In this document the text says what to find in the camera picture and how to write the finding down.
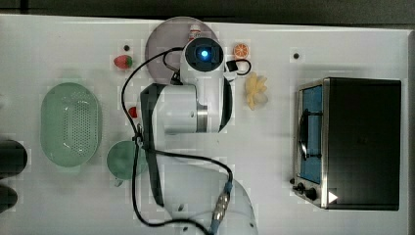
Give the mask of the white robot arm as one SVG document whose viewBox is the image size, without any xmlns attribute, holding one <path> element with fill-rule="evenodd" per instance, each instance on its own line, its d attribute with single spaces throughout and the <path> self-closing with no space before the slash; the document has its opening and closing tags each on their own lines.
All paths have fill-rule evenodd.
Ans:
<svg viewBox="0 0 415 235">
<path fill-rule="evenodd" d="M 167 148 L 168 136 L 220 132 L 233 105 L 216 40 L 193 39 L 177 50 L 178 82 L 152 83 L 140 94 L 140 146 L 154 200 L 179 226 L 177 235 L 258 235 L 252 202 L 228 165 Z"/>
</svg>

